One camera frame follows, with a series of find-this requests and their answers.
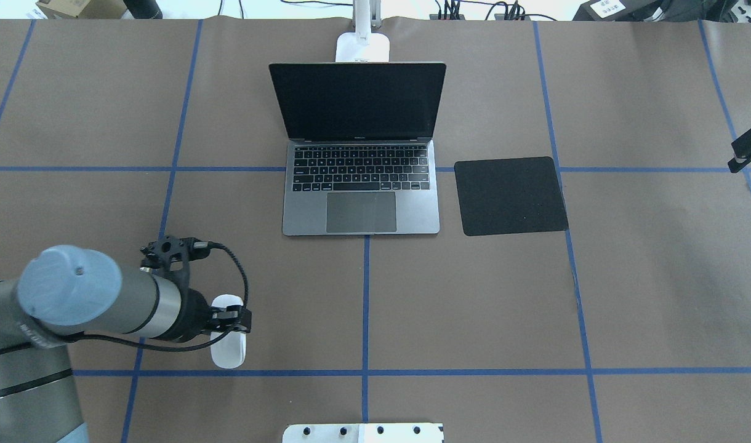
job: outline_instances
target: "black mouse pad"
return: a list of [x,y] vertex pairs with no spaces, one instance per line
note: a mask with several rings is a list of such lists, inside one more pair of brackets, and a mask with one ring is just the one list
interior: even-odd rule
[[467,236],[568,227],[551,157],[457,162],[455,180]]

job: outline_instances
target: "keyboard key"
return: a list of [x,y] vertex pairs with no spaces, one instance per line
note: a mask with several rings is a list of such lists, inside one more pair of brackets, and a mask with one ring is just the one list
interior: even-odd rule
[[378,183],[335,183],[336,191],[378,191]]

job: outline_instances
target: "laptop screen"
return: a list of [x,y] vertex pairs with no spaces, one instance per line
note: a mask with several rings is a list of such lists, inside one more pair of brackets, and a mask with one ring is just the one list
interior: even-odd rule
[[269,65],[289,138],[410,140],[432,137],[443,63]]

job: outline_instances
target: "white label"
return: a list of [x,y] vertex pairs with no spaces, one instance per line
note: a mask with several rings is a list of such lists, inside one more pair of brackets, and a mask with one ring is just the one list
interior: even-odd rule
[[600,18],[606,18],[626,8],[621,4],[620,0],[602,0],[601,2],[594,3],[592,9],[597,12]]

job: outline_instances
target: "open laptop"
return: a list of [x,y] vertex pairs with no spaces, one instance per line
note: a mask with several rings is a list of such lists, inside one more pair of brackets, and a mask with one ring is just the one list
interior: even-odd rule
[[283,233],[437,233],[443,63],[269,65],[288,133]]

